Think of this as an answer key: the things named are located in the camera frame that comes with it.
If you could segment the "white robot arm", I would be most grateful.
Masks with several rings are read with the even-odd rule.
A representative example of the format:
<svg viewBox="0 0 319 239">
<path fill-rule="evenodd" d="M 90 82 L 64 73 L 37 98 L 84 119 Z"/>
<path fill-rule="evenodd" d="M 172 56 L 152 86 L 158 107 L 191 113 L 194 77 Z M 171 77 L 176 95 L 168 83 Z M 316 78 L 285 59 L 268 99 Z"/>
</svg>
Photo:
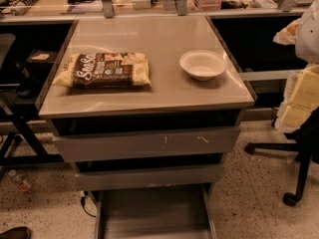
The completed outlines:
<svg viewBox="0 0 319 239">
<path fill-rule="evenodd" d="M 319 107 L 319 0 L 277 32 L 273 42 L 293 45 L 296 57 L 305 62 L 289 73 L 275 122 L 277 129 L 292 132 Z"/>
</svg>

